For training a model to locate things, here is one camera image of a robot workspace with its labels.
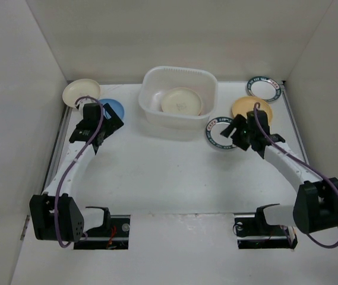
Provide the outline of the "blue plastic plate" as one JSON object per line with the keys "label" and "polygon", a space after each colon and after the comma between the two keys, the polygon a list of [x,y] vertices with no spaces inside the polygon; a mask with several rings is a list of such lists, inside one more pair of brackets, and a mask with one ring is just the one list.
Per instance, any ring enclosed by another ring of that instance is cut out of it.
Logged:
{"label": "blue plastic plate", "polygon": [[99,102],[104,106],[105,104],[109,104],[113,111],[118,115],[118,117],[123,121],[124,120],[124,107],[123,105],[115,100],[115,99],[100,99]]}

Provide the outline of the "orange plate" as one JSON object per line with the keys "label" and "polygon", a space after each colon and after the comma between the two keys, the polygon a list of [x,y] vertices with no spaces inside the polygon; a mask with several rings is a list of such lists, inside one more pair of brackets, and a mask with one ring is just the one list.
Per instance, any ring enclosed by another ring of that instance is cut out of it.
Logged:
{"label": "orange plate", "polygon": [[273,119],[273,111],[270,105],[261,98],[255,96],[246,96],[241,97],[236,100],[231,108],[232,117],[234,118],[237,115],[242,115],[243,117],[247,118],[247,112],[254,110],[254,105],[256,103],[260,104],[260,110],[266,112],[268,117],[268,124],[271,125]]}

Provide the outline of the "cream plate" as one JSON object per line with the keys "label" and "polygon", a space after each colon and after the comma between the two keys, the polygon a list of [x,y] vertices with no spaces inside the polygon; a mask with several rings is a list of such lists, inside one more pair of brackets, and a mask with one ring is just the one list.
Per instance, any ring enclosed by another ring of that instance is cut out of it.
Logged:
{"label": "cream plate", "polygon": [[62,100],[68,106],[75,108],[80,97],[90,96],[98,99],[101,94],[100,85],[91,79],[79,79],[69,83],[62,93]]}
{"label": "cream plate", "polygon": [[161,99],[161,109],[165,113],[198,116],[202,108],[201,97],[190,88],[173,88]]}

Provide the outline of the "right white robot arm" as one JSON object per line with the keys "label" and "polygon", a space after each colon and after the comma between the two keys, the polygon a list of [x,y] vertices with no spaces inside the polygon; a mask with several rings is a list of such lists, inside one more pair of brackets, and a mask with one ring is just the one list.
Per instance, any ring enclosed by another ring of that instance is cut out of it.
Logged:
{"label": "right white robot arm", "polygon": [[338,180],[326,178],[301,161],[279,134],[272,134],[266,112],[237,115],[220,133],[234,146],[251,149],[274,166],[296,192],[291,205],[257,208],[255,230],[266,235],[277,225],[297,227],[304,234],[338,227]]}

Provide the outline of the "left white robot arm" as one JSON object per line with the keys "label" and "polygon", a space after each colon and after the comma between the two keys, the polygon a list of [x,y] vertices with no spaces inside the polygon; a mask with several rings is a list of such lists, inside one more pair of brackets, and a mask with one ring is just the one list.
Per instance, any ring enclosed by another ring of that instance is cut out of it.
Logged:
{"label": "left white robot arm", "polygon": [[82,101],[83,118],[75,126],[63,162],[55,177],[29,202],[34,234],[38,240],[54,240],[66,248],[88,236],[90,230],[100,235],[111,231],[112,220],[106,207],[75,202],[81,178],[105,139],[123,127],[123,114],[109,103]]}

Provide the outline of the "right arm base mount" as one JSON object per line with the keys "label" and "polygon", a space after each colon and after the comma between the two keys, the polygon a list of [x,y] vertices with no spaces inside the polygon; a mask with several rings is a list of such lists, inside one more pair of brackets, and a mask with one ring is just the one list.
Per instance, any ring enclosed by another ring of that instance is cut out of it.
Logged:
{"label": "right arm base mount", "polygon": [[291,249],[298,245],[293,227],[260,224],[254,213],[234,216],[233,233],[238,249]]}

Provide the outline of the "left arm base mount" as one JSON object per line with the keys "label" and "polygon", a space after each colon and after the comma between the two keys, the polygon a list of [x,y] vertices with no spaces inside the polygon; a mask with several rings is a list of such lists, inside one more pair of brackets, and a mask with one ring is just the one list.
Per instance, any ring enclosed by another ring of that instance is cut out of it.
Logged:
{"label": "left arm base mount", "polygon": [[127,250],[131,216],[111,216],[108,229],[98,227],[90,229],[87,237],[74,244],[74,250]]}

